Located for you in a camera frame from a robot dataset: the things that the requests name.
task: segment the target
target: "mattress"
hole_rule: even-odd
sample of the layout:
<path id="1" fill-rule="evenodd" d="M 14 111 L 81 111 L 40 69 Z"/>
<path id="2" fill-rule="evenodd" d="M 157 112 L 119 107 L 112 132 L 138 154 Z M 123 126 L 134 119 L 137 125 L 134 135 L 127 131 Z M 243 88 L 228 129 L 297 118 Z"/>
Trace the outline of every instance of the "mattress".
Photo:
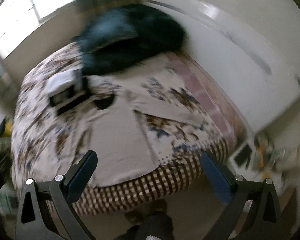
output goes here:
<path id="1" fill-rule="evenodd" d="M 187 147 L 186 143 L 182 143 L 182 147 L 175 147 L 172 161 L 165 162 L 163 160 L 156 170 L 137 179 L 109 187 L 87 186 L 79 201 L 73 203 L 74 210 L 78 214 L 127 211 L 144 202 L 153 201 L 188 188 L 202 174 L 200 166 L 202 151 L 210 150 L 218 160 L 223 162 L 236 146 L 237 134 L 242 133 L 242 128 L 240 128 L 242 124 L 237 124 L 238 116 L 234 117 L 234 109 L 222 96 L 217 85 L 207 78 L 202 69 L 185 55 L 177 56 L 169 52 L 164 56 L 159 55 L 157 60 L 161 58 L 167 59 L 166 67 L 176 73 L 184 87 L 182 93 L 177 93 L 176 101 L 173 103 L 191 107 L 194 111 L 207 115 L 207 120 L 211 124 L 210 130 L 207 131 L 209 139 L 199 149 Z M 136 73 L 142 71 L 142 68 L 148 69 L 150 66 L 145 66 L 146 64 L 146 62 L 141 62 L 138 67 L 132 68 L 131 73 L 134 69 Z M 63 119 L 58 119 L 54 115 L 53 109 L 49 106 L 47 95 L 44 93 L 44 86 L 46 80 L 55 73 L 80 65 L 79 47 L 76 43 L 71 43 L 43 60 L 27 74 L 22 83 L 13 121 L 11 151 L 12 179 L 19 196 L 28 178 L 34 178 L 39 182 L 51 180 L 57 175 L 57 171 L 54 174 L 47 172 L 47 170 L 53 171 L 53 165 L 62 158 L 61 150 L 64 139 L 67 137 L 66 129 L 63 130 L 62 127 L 66 128 L 66 124 L 62 123 Z M 108 79 L 105 78 L 101 86 L 96 87 L 95 90 L 92 89 L 92 93 L 100 98 L 113 93 L 117 86 L 116 82 L 108 82 Z M 168 91 L 160 90 L 161 88 L 159 91 L 158 87 L 152 88 L 162 95 L 168 94 Z M 69 123 L 73 118 L 75 117 L 71 111 L 67 113 Z M 47 130 L 51 124 L 55 128 Z M 163 131 L 165 134 L 171 130 L 181 130 L 181 133 L 168 135 L 173 141 L 189 142 L 196 140 L 194 134 L 182 130 L 180 124 L 167 122 L 167 120 L 145 116 L 144 125 L 148 131 Z M 83 140 L 76 151 L 72 153 L 74 158 L 69 164 L 77 163 L 84 152 Z M 35 170 L 33 167 L 39 166 L 38 163 L 42 161 L 51 167 L 45 169 L 42 165 L 41 170 Z M 51 211 L 54 210 L 51 203 L 48 203 L 48 206 Z"/>

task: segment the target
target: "bed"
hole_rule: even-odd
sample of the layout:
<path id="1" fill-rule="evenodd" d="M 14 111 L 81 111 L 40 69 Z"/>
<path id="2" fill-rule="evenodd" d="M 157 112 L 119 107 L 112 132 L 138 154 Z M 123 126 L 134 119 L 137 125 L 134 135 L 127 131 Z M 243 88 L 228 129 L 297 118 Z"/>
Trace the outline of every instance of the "bed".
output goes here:
<path id="1" fill-rule="evenodd" d="M 40 173 L 32 169 L 38 157 L 47 154 L 43 152 L 43 148 L 48 147 L 52 155 L 60 154 L 63 138 L 67 136 L 65 132 L 56 129 L 51 135 L 56 137 L 56 140 L 48 143 L 51 147 L 45 145 L 45 142 L 41 142 L 41 135 L 46 132 L 46 127 L 49 127 L 48 123 L 55 122 L 53 120 L 55 117 L 44 94 L 44 84 L 53 74 L 80 65 L 80 58 L 79 46 L 75 42 L 71 43 L 46 58 L 24 78 L 15 111 L 12 135 L 14 162 L 12 177 L 18 194 L 21 194 L 27 178 L 31 177 L 36 181 L 43 181 L 52 179 L 56 175 L 49 175 L 46 172 Z M 164 64 L 167 68 L 172 68 L 183 81 L 189 95 L 194 95 L 198 99 L 197 104 L 206 111 L 213 125 L 216 125 L 216 130 L 219 131 L 218 138 L 212 138 L 207 143 L 206 149 L 213 152 L 220 161 L 225 161 L 236 146 L 237 139 L 242 137 L 244 127 L 236 111 L 218 90 L 218 86 L 202 68 L 185 54 L 176 55 L 169 52 L 158 55 L 150 61 L 152 65 Z M 126 72 L 143 71 L 149 68 L 147 64 L 144 61 L 142 66 L 132 67 Z M 109 83 L 109 79 L 105 79 L 102 87 L 106 86 L 112 91 L 111 88 L 114 84 Z M 100 89 L 100 87 L 96 89 L 96 96 L 100 97 L 98 94 Z M 180 102 L 184 105 L 189 104 L 186 98 L 182 98 Z M 146 120 L 149 127 L 156 126 L 156 128 L 165 130 L 165 122 L 163 121 L 152 118 Z M 183 134 L 182 136 L 187 140 L 190 135 Z M 82 151 L 77 149 L 74 163 L 80 160 L 84 152 L 84 146 L 82 146 Z M 165 163 L 162 160 L 159 168 L 138 179 L 111 187 L 92 188 L 87 186 L 82 197 L 73 204 L 73 207 L 81 215 L 127 211 L 144 202 L 188 188 L 202 174 L 200 153 L 198 150 L 181 149 L 173 162 Z"/>
<path id="2" fill-rule="evenodd" d="M 300 95 L 297 73 L 292 73 L 273 46 L 244 23 L 213 5 L 196 0 L 144 0 L 144 3 L 173 16 L 186 29 L 187 37 L 183 53 L 161 54 L 142 62 L 142 66 L 127 70 L 130 74 L 126 76 L 126 84 L 133 83 L 129 81 L 134 80 L 135 69 L 140 74 L 142 68 L 151 69 L 161 64 L 179 80 L 179 87 L 173 87 L 177 91 L 175 103 L 206 115 L 211 131 L 207 134 L 210 137 L 200 149 L 179 147 L 173 152 L 172 161 L 165 162 L 165 158 L 162 158 L 157 169 L 137 179 L 110 187 L 88 185 L 80 200 L 73 203 L 80 215 L 125 212 L 142 203 L 188 188 L 202 175 L 202 151 L 210 150 L 218 160 L 225 162 L 238 142 L 249 138 L 253 141 L 256 133 Z M 43 88 L 45 81 L 55 73 L 80 66 L 80 58 L 78 45 L 68 44 L 43 60 L 24 78 L 12 135 L 12 178 L 18 194 L 21 194 L 27 178 L 44 181 L 57 175 L 53 169 L 49 174 L 32 169 L 40 158 L 45 158 L 45 148 L 50 149 L 48 155 L 51 157 L 47 159 L 50 160 L 46 161 L 47 165 L 53 167 L 61 158 L 59 153 L 67 136 L 64 130 L 59 129 L 50 133 L 50 142 L 42 143 L 40 135 L 47 134 L 44 127 L 47 123 L 55 122 Z M 140 87 L 155 90 L 157 97 L 169 93 L 164 87 L 173 84 L 158 83 L 151 73 L 149 76 L 144 73 L 140 78 L 143 78 L 142 84 L 146 85 Z M 93 96 L 102 98 L 112 93 L 118 86 L 117 81 L 124 80 L 120 75 L 105 79 L 101 87 L 94 88 Z M 192 133 L 180 133 L 182 127 L 178 124 L 165 120 L 146 117 L 144 125 L 145 129 L 156 132 L 154 137 L 159 138 L 159 133 L 166 133 L 177 141 L 197 140 Z M 83 142 L 72 154 L 72 163 L 79 161 L 84 150 Z"/>

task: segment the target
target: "window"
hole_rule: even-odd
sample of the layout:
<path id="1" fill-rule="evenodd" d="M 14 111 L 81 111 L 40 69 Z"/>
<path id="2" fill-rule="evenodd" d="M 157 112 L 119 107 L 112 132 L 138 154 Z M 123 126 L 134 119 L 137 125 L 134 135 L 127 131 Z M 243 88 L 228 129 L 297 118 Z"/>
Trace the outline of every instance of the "window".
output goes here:
<path id="1" fill-rule="evenodd" d="M 0 5 L 0 55 L 5 58 L 58 8 L 74 0 L 4 0 Z"/>

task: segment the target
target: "pillow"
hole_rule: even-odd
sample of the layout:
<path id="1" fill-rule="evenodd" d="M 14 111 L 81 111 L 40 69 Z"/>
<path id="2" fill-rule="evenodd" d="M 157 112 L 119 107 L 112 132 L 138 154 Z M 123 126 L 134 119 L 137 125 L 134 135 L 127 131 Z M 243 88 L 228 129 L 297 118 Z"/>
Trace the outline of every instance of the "pillow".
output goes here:
<path id="1" fill-rule="evenodd" d="M 138 37 L 126 10 L 113 9 L 98 17 L 79 36 L 81 51 L 92 53 L 117 41 Z"/>
<path id="2" fill-rule="evenodd" d="M 107 75 L 123 71 L 161 51 L 140 39 L 119 41 L 94 53 L 82 54 L 82 75 Z"/>

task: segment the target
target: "floor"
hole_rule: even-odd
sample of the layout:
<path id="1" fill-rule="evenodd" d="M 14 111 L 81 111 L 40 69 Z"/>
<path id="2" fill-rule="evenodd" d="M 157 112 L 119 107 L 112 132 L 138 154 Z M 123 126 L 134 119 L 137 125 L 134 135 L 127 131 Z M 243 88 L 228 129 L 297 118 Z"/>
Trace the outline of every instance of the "floor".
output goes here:
<path id="1" fill-rule="evenodd" d="M 176 240 L 201 240 L 217 221 L 225 205 L 214 195 L 206 177 L 200 177 L 187 190 L 165 198 L 168 215 L 172 218 Z M 64 238 L 68 238 L 60 220 L 55 224 Z M 112 240 L 130 227 L 123 213 L 84 216 L 82 221 L 92 234 L 101 240 Z"/>

